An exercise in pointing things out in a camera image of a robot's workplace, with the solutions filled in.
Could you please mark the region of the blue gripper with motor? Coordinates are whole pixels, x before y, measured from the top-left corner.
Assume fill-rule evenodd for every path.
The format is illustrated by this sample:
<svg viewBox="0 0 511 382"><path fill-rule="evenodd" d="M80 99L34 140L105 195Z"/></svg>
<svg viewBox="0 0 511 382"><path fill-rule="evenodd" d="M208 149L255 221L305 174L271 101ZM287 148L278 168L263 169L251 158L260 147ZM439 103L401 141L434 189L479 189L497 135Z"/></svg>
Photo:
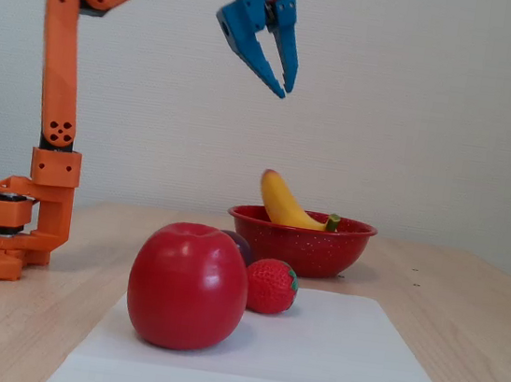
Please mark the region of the blue gripper with motor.
<svg viewBox="0 0 511 382"><path fill-rule="evenodd" d="M234 0L223 6L217 19L234 53L277 97L290 93L298 72L295 24L297 0ZM257 37L264 30L272 32L283 68L284 89L265 59L263 47Z"/></svg>

